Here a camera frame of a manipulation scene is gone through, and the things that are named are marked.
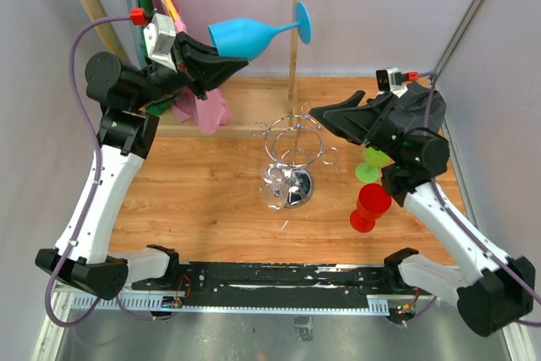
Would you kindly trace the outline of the clear wine glass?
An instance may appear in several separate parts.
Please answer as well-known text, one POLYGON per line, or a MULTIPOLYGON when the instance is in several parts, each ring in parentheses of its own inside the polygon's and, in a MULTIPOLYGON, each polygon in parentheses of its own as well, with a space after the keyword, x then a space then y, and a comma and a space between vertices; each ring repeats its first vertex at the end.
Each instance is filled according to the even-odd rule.
POLYGON ((273 210, 284 208, 288 202, 289 186, 288 182, 292 172, 286 166, 275 162, 267 162, 262 170, 261 177, 265 182, 262 188, 265 203, 273 210))

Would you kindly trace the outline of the green garment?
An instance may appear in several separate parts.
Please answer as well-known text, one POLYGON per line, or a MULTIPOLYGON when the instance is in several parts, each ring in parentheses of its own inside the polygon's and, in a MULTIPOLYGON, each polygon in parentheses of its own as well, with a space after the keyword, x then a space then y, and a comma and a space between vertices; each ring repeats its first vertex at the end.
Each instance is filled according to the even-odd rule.
MULTIPOLYGON (((152 0, 136 0, 138 8, 142 8, 146 13, 154 11, 154 3, 152 0)), ((150 114, 161 116, 167 109, 169 109, 174 100, 172 98, 164 99, 146 107, 146 111, 150 114)))

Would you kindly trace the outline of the chrome wine glass rack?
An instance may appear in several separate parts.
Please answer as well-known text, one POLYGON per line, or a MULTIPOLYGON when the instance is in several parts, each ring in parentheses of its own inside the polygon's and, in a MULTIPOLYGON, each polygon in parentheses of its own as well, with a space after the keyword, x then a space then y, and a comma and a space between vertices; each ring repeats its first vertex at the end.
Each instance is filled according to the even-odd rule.
POLYGON ((292 172, 287 183, 288 202, 282 209, 298 208, 312 197, 314 180, 310 166, 320 162, 337 167, 340 150, 325 143, 323 126, 309 115, 308 103, 271 123, 257 121, 250 133, 263 140, 265 163, 275 162, 292 172))

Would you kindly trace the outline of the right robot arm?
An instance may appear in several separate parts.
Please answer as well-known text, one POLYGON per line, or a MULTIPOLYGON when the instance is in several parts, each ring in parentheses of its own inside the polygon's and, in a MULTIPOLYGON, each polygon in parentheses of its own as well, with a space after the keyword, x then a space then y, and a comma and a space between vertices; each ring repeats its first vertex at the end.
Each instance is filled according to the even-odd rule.
POLYGON ((454 306, 476 334, 490 336, 516 322, 540 300, 535 268, 513 259, 490 242, 443 194, 435 177, 450 156, 447 139, 426 127, 404 130, 391 119, 399 98, 387 91, 366 104, 356 91, 337 104, 313 107, 309 114, 335 136, 381 150, 392 164, 381 170, 384 191, 417 217, 455 260, 453 270, 417 250, 405 248, 384 260, 383 283, 392 293, 417 287, 454 306))

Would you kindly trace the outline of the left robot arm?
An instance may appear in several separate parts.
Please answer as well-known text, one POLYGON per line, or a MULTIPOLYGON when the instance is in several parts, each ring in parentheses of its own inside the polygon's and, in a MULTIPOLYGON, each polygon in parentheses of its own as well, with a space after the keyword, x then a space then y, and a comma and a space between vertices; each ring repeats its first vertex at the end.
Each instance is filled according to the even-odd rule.
POLYGON ((157 245, 112 254, 109 242, 125 194, 149 155, 159 117, 145 106, 191 90, 200 99, 248 66, 244 57, 223 57, 216 48, 180 33, 171 67, 153 62, 137 69, 110 52, 85 66, 86 95, 101 105, 99 128, 91 133, 95 155, 83 192, 54 248, 40 249, 36 265, 52 279, 109 300, 125 286, 152 279, 169 290, 181 279, 178 254, 157 245))

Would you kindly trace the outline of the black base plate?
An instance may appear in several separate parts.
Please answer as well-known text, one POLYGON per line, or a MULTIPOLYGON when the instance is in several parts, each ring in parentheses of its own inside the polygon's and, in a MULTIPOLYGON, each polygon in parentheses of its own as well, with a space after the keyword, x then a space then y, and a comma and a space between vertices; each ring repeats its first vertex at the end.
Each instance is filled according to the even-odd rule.
POLYGON ((366 306, 369 295, 415 294, 390 281, 382 265, 190 261, 131 288, 185 293, 187 305, 255 309, 352 309, 366 306))

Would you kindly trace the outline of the red wine glass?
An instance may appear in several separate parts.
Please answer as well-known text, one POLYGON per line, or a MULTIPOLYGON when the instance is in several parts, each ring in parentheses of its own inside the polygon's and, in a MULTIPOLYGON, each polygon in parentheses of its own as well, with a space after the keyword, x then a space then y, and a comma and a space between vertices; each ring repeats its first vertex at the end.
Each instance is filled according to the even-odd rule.
POLYGON ((370 232, 376 221, 391 207, 392 198, 378 183, 365 184, 358 193, 356 209, 351 213, 349 221, 358 232, 370 232))

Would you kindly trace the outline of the green wine glass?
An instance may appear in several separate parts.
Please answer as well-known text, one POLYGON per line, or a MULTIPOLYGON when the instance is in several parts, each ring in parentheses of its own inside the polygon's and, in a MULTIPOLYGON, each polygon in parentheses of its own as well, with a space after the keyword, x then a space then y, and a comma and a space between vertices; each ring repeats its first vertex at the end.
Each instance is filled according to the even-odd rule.
POLYGON ((391 162, 391 158, 380 150, 366 147, 363 162, 355 168, 355 175, 362 183, 375 183, 380 178, 380 169, 391 162))

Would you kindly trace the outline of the grey folded cloth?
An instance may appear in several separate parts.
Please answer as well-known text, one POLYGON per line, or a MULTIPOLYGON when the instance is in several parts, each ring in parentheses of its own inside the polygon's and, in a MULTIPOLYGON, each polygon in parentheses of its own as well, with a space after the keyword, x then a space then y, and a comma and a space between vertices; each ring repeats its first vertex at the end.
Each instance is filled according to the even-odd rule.
POLYGON ((437 90, 430 103, 428 124, 424 124, 429 88, 418 82, 407 86, 407 91, 399 97, 389 119, 404 131, 420 127, 439 133, 444 122, 446 103, 437 90))

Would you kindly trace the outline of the wooden clothes rack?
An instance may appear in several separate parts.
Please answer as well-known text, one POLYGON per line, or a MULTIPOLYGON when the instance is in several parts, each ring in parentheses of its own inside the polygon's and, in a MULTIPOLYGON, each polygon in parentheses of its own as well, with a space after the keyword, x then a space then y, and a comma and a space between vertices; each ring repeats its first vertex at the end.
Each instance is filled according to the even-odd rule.
MULTIPOLYGON (((100 0, 80 0, 91 20, 106 16, 100 0)), ((282 118, 298 111, 296 79, 298 36, 291 34, 289 74, 281 78, 234 77, 222 87, 231 108, 232 121, 214 133, 220 138, 248 138, 259 119, 282 118)))

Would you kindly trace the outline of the pink garment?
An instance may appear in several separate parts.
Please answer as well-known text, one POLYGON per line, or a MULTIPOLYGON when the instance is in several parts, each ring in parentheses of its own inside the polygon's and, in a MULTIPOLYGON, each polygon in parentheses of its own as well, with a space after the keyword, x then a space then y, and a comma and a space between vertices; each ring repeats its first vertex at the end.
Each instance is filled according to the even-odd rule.
MULTIPOLYGON (((164 0, 152 2, 159 13, 167 14, 167 4, 164 0)), ((177 33, 186 32, 187 27, 182 18, 176 19, 174 24, 177 33)), ((231 119, 229 106, 220 89, 209 91, 208 98, 204 101, 198 99, 191 91, 183 90, 182 95, 176 100, 169 99, 151 104, 147 107, 147 111, 160 116, 167 108, 172 109, 181 123, 193 119, 204 135, 215 133, 220 126, 228 125, 231 119)))

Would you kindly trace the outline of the blue wine glass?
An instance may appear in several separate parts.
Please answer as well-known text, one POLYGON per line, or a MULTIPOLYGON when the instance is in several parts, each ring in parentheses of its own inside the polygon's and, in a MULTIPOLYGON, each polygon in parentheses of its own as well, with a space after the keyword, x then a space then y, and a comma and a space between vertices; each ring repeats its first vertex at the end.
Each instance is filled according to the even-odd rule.
POLYGON ((303 44, 312 41, 309 12, 303 2, 294 8, 294 22, 272 26, 255 19, 229 19, 208 26, 212 46, 221 57, 244 58, 254 61, 280 33, 296 29, 303 44))

